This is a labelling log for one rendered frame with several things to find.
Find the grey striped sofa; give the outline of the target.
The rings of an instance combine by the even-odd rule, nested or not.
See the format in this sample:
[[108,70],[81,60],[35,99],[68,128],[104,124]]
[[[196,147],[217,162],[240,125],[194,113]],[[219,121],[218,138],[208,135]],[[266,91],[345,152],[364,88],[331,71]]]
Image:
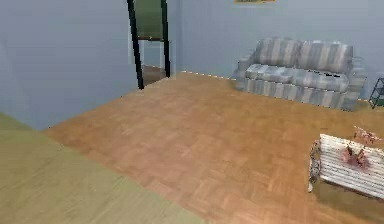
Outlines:
[[233,77],[241,91],[352,111],[367,72],[349,44],[270,37],[239,60]]

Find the white slatted coffee table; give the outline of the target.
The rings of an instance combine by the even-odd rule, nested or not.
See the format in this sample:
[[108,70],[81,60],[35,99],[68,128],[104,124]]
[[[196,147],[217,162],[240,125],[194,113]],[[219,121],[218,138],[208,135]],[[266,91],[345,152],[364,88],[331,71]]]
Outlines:
[[384,200],[384,164],[361,168],[343,160],[347,139],[321,134],[310,151],[308,191],[318,179]]

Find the pink flower plant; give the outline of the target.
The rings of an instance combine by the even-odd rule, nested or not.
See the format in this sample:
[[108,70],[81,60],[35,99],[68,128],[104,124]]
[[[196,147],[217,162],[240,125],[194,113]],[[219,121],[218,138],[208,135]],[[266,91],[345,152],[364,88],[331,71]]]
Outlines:
[[375,148],[376,143],[383,141],[374,132],[355,126],[352,138],[343,148],[343,160],[361,168],[368,168],[371,163],[384,164],[384,151]]

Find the black door frame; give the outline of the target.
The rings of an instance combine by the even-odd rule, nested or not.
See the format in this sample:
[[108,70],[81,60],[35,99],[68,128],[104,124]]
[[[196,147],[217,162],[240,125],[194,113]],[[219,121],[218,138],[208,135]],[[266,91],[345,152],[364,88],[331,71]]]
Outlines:
[[126,0],[132,49],[139,89],[144,88],[140,40],[162,42],[165,76],[170,77],[170,43],[167,0]]

